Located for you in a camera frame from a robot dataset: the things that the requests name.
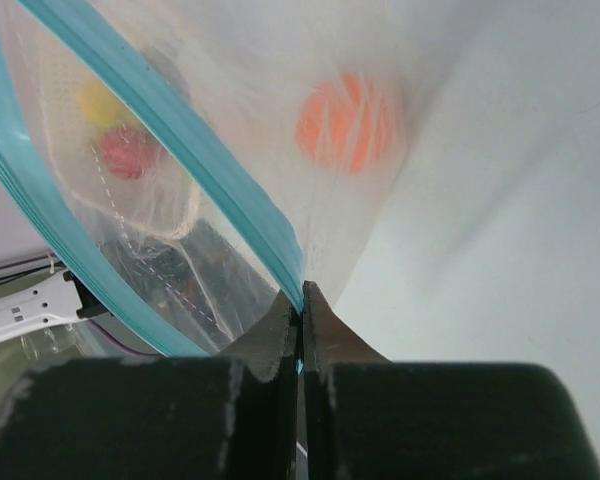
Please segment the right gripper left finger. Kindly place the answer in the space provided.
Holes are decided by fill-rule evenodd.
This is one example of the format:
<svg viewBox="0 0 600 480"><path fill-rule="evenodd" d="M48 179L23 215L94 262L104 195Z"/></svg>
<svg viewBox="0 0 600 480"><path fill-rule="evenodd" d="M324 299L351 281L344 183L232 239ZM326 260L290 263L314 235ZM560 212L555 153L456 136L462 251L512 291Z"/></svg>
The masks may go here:
<svg viewBox="0 0 600 480"><path fill-rule="evenodd" d="M213 357L72 359L0 405L0 479L290 479L295 313L278 295Z"/></svg>

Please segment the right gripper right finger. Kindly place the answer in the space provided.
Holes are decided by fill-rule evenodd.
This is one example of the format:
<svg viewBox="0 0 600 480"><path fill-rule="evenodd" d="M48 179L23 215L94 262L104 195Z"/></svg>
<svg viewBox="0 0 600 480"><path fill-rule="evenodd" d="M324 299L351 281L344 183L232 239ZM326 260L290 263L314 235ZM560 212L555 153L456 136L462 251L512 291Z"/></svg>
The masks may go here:
<svg viewBox="0 0 600 480"><path fill-rule="evenodd" d="M313 479L600 479L559 378L532 363L392 362L304 285Z"/></svg>

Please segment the orange fake fruit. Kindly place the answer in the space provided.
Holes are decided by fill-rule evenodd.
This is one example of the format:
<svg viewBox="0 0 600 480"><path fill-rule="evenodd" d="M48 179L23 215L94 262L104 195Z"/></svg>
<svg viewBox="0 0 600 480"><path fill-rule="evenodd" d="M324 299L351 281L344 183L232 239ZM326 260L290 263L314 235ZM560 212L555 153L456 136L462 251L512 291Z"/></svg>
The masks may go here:
<svg viewBox="0 0 600 480"><path fill-rule="evenodd" d="M346 73L321 83L304 100L295 141L317 165L356 175L389 159L403 126L398 86Z"/></svg>

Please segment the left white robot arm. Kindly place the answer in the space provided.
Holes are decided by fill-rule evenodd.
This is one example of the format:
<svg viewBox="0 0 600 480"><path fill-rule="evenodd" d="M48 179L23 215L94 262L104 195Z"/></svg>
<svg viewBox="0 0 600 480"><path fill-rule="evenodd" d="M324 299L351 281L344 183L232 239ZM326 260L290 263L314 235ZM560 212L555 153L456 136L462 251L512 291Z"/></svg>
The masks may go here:
<svg viewBox="0 0 600 480"><path fill-rule="evenodd" d="M72 272L58 272L0 298L0 343L45 328L79 323L106 312L107 308Z"/></svg>

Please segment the red fake chili pepper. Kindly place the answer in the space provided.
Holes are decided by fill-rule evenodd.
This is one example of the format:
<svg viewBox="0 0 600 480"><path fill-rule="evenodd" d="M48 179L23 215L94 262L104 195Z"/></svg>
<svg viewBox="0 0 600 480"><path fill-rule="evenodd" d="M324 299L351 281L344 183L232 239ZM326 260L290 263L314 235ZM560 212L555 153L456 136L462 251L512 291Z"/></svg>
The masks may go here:
<svg viewBox="0 0 600 480"><path fill-rule="evenodd" d="M97 150L110 173L124 180L137 180L155 165L161 145L144 129L120 127L103 133Z"/></svg>

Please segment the clear zip top bag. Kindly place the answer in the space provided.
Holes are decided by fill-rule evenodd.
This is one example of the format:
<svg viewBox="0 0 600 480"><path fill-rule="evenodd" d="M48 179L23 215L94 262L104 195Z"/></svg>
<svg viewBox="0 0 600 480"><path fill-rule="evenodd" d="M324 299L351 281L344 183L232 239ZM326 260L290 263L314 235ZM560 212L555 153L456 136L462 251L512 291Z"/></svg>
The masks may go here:
<svg viewBox="0 0 600 480"><path fill-rule="evenodd" d="M213 354L307 280L339 297L407 156L421 42L412 1L0 1L0 182L137 336ZM402 92L402 140L356 175L295 141L346 73ZM140 179L97 150L120 127L161 145Z"/></svg>

